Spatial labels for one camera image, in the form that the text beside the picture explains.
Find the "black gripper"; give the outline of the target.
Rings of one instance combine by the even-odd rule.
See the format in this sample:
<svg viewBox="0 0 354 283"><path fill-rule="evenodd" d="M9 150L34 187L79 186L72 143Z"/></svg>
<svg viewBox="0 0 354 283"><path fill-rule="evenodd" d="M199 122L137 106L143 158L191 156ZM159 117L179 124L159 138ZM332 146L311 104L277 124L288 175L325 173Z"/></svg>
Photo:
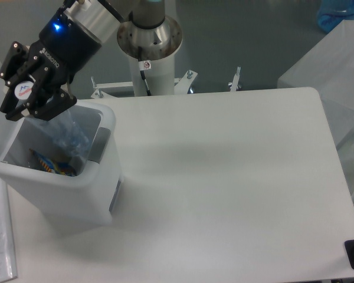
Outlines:
<svg viewBox="0 0 354 283"><path fill-rule="evenodd" d="M102 45L102 40L81 22L80 16L89 10L58 8L39 33L39 40L30 45L29 57L37 57L36 65L34 60L28 62L26 46L16 41L11 44L0 68L5 83L0 112L7 120L32 117L50 121L77 103L70 84ZM50 98L43 106L29 110L30 96Z"/></svg>

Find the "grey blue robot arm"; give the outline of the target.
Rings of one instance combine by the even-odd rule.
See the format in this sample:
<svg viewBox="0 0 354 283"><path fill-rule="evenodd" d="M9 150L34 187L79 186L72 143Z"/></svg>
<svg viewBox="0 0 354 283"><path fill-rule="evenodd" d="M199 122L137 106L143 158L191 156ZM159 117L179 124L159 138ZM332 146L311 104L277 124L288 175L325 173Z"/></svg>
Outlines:
<svg viewBox="0 0 354 283"><path fill-rule="evenodd" d="M0 111L12 121L48 121L75 105L75 74L112 35L129 58L136 96L175 92L182 30L164 1L64 1L36 42L11 44L0 69L7 89Z"/></svg>

